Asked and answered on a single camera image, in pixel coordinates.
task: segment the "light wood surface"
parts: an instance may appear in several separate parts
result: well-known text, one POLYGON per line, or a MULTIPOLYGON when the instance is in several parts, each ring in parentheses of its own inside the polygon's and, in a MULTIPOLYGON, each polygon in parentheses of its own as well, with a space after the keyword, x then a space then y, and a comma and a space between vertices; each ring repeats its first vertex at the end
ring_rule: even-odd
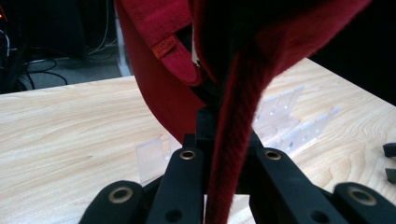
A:
MULTIPOLYGON (((328 191, 359 182, 396 203, 385 175, 396 162, 382 149, 396 142, 396 107, 308 60, 265 95, 301 85, 292 114, 302 122, 342 109, 297 165, 328 191)), ((0 95, 0 223, 78 223, 106 185, 139 181, 135 147, 157 137, 167 132, 133 77, 0 95)), ((235 198, 230 223, 254 223, 247 201, 235 198)))

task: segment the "red fabric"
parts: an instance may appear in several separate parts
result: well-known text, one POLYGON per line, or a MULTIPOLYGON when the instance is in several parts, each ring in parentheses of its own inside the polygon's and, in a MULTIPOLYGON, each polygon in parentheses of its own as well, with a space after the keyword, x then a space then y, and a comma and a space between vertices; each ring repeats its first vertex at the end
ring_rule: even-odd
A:
MULTIPOLYGON (((262 90, 273 77, 325 45, 368 3, 368 0, 323 0, 296 8, 262 27, 254 40, 237 52, 219 114, 206 224, 227 222, 262 90)), ((213 41, 224 35, 224 30, 216 33, 214 26, 219 22, 219 12, 227 10, 226 6, 217 4, 205 0, 192 4, 198 58, 214 79, 225 75, 217 61, 219 53, 214 49, 228 49, 213 41)))
MULTIPOLYGON (((191 14, 188 2, 185 0, 120 0, 120 2, 126 10, 129 21, 134 24, 134 28, 150 48, 191 25, 191 14)), ((191 53, 180 41, 177 41, 177 46, 160 60, 185 84, 196 86, 201 83, 202 78, 197 76, 191 62, 191 53)))
POLYGON ((184 133, 195 133, 196 111, 205 105, 188 86, 157 60, 134 27, 129 17, 130 5, 124 5, 125 2, 129 1, 116 1, 116 7, 139 90, 156 119, 182 142, 184 133))

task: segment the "wooden table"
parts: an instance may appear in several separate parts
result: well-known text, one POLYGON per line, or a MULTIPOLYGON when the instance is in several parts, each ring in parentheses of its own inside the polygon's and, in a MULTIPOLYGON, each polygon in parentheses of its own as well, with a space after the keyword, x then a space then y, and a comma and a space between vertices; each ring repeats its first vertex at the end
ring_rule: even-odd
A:
MULTIPOLYGON (((305 89, 293 109, 304 122, 342 110, 293 160, 332 191, 359 182, 396 203, 382 146, 396 142, 396 107, 309 60, 265 92, 305 89)), ((95 195, 118 180, 139 181, 135 147, 167 131, 151 115, 133 77, 0 95, 0 223, 78 223, 95 195)), ((230 223, 254 223, 248 197, 235 197, 230 223)))

